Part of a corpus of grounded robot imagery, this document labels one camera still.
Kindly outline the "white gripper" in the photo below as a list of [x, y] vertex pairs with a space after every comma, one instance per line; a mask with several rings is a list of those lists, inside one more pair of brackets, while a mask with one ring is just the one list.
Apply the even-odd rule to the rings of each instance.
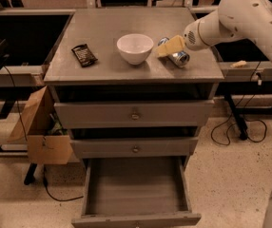
[[232, 42], [235, 34], [227, 29], [219, 20], [215, 10], [189, 24], [184, 31], [184, 38], [176, 35], [157, 46], [155, 54], [158, 58], [166, 57], [182, 51], [185, 46], [191, 50], [202, 50], [219, 43]]

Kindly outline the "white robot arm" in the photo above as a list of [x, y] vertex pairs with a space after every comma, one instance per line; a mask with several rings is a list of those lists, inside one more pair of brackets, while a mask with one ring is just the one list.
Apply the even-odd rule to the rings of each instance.
[[272, 3], [268, 0], [221, 0], [213, 12], [187, 25], [184, 33], [157, 46], [157, 57], [185, 48], [202, 50], [219, 43], [250, 40], [272, 63]]

